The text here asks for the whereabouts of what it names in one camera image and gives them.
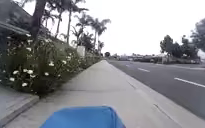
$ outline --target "road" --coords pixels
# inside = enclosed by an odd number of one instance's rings
[[[108,62],[205,119],[204,70],[130,61]]]

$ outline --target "shrub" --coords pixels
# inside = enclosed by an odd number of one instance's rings
[[[59,50],[50,39],[29,39],[18,44],[8,41],[0,57],[0,82],[37,95],[54,91],[61,82],[99,59],[82,59],[73,48]]]

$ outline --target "tree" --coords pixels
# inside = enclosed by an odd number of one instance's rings
[[[34,37],[34,39],[37,38],[37,34],[41,27],[41,19],[44,14],[44,8],[46,5],[47,0],[37,0],[35,5],[34,14],[32,17],[32,30],[31,35]]]
[[[73,30],[71,30],[72,34],[76,37],[76,44],[78,44],[79,38],[83,34],[83,28],[79,28],[79,30],[76,30],[76,28],[73,26],[72,28],[73,28]]]
[[[42,24],[45,22],[45,27],[48,26],[48,20],[51,19],[52,23],[55,23],[55,19],[59,18],[58,15],[52,14],[52,10],[44,10],[44,14],[42,16]]]
[[[182,37],[182,46],[181,50],[184,55],[186,55],[188,58],[196,58],[198,49],[195,46],[193,42],[189,42],[189,40],[185,37],[185,35]]]
[[[105,52],[105,57],[111,56],[110,52]]]
[[[76,26],[81,27],[83,30],[85,29],[86,26],[90,26],[91,21],[92,21],[92,17],[87,15],[86,13],[82,13],[81,17],[75,15],[75,17],[78,19],[78,23],[76,24]]]
[[[101,53],[102,48],[104,47],[104,42],[98,41],[98,51]]]
[[[86,51],[94,51],[92,40],[93,40],[93,34],[89,34],[88,32],[83,33],[83,35],[80,37],[77,45],[78,46],[80,46],[80,45],[85,46]]]
[[[173,39],[169,35],[166,35],[163,41],[160,42],[161,53],[166,52],[168,55],[171,55],[172,46],[173,46]]]
[[[205,18],[196,23],[195,31],[191,35],[192,42],[205,52]]]
[[[85,2],[84,0],[75,0],[75,1],[70,1],[70,6],[68,8],[69,11],[69,20],[68,20],[68,29],[67,29],[67,43],[69,44],[69,33],[70,33],[70,26],[71,26],[71,21],[72,21],[72,13],[78,12],[81,13],[82,11],[86,11],[88,9],[86,8],[79,8],[77,6],[78,3],[80,2]]]
[[[177,57],[177,58],[180,58],[180,57],[182,57],[182,55],[183,55],[181,46],[180,46],[177,42],[175,42],[175,43],[172,45],[171,55],[173,55],[174,57]]]
[[[92,29],[95,31],[95,37],[94,37],[94,47],[96,45],[96,40],[97,40],[97,35],[98,37],[101,36],[101,34],[107,29],[106,24],[110,23],[111,20],[110,19],[104,19],[102,21],[99,21],[98,18],[93,19],[91,18],[91,27]]]

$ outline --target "palm tree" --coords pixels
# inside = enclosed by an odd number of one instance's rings
[[[86,26],[91,25],[92,17],[89,15],[86,15],[86,13],[82,13],[81,17],[75,16],[78,20],[79,23],[76,24],[76,26],[80,26],[83,30],[85,29]]]
[[[70,6],[71,0],[50,0],[52,2],[49,2],[50,7],[53,9],[57,9],[59,15],[58,15],[58,25],[55,33],[55,37],[58,36],[60,23],[62,22],[62,14],[68,10]]]
[[[59,18],[58,15],[51,14],[52,10],[44,10],[44,15],[42,16],[42,24],[45,22],[45,27],[48,26],[48,20],[51,19],[52,23],[55,23],[55,19]]]
[[[76,43],[78,44],[79,38],[83,34],[83,28],[80,28],[78,31],[76,30],[75,27],[72,26],[72,28],[73,28],[73,30],[71,30],[72,34],[76,37]]]
[[[72,13],[78,12],[81,13],[83,11],[88,11],[88,9],[86,8],[79,8],[77,6],[78,3],[80,2],[85,2],[85,0],[74,0],[74,1],[70,1],[70,6],[68,8],[69,11],[69,20],[68,20],[68,30],[67,30],[67,43],[69,44],[69,33],[70,33],[70,26],[71,26],[71,20],[72,20]]]
[[[36,39],[37,34],[41,27],[41,18],[44,14],[44,8],[46,5],[47,0],[36,0],[35,10],[32,17],[32,30],[31,35]]]
[[[99,53],[101,53],[101,50],[102,50],[102,48],[104,47],[104,42],[102,42],[102,41],[98,41],[98,51],[99,51]]]
[[[110,19],[104,19],[102,21],[99,21],[98,18],[91,19],[91,27],[95,31],[94,48],[95,48],[95,45],[96,45],[97,35],[98,35],[98,38],[99,38],[99,36],[101,36],[101,34],[107,29],[106,24],[110,23],[110,22],[111,22]]]
[[[83,33],[77,45],[85,46],[86,51],[93,51],[92,41],[93,41],[93,34],[90,34],[89,32]]]

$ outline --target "curb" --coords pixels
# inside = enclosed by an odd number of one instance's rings
[[[18,102],[14,104],[13,106],[9,107],[5,113],[5,116],[1,117],[0,125],[4,127],[6,124],[12,121],[15,117],[17,117],[23,111],[33,106],[38,101],[39,101],[38,96],[29,96],[25,98],[24,100],[22,100],[21,102]]]

